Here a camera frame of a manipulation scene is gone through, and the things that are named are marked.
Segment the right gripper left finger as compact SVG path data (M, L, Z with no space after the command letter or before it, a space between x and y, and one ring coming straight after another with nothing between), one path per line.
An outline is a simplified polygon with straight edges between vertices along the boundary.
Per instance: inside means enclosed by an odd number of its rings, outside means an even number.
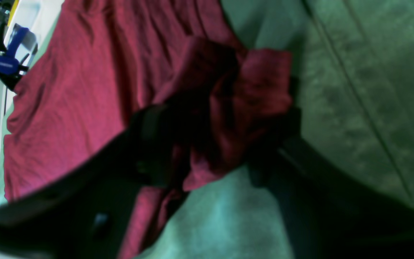
M0 207L1 259L115 259L139 191L171 177L173 110L152 105L74 171Z

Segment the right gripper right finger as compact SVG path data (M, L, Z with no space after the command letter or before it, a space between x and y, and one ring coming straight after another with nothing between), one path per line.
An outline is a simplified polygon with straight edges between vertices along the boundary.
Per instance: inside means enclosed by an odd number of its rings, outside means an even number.
M292 107L248 156L276 199L296 259L414 259L414 210L355 181L301 136Z

